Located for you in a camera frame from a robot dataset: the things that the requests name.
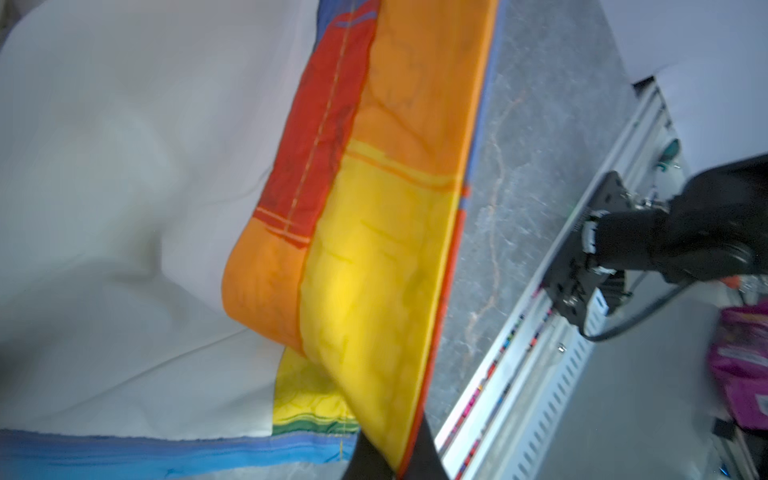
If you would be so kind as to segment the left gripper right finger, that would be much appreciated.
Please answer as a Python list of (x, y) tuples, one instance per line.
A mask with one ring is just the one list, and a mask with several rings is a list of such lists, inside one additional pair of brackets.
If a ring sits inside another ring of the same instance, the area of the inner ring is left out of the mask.
[(410, 462), (402, 475), (404, 480), (448, 480), (429, 424), (422, 419), (412, 451)]

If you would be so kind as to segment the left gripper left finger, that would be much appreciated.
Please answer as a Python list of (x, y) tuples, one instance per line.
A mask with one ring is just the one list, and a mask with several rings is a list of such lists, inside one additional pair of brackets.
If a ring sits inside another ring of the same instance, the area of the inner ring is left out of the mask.
[(385, 457), (364, 433), (360, 433), (351, 460), (341, 479), (392, 480), (393, 478), (393, 470)]

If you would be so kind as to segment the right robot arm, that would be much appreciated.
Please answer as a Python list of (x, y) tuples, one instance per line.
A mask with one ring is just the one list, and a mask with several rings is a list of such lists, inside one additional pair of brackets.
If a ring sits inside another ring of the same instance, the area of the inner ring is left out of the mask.
[(698, 282), (767, 272), (767, 157), (692, 177), (667, 209), (593, 213), (581, 229), (590, 266), (657, 272), (673, 288), (639, 314), (596, 335), (620, 336)]

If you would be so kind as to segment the rainbow striped jacket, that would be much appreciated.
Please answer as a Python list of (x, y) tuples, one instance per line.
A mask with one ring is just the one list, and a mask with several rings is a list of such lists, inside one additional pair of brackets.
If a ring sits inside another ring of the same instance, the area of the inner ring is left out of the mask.
[(38, 1), (1, 44), (1, 475), (402, 478), (495, 1)]

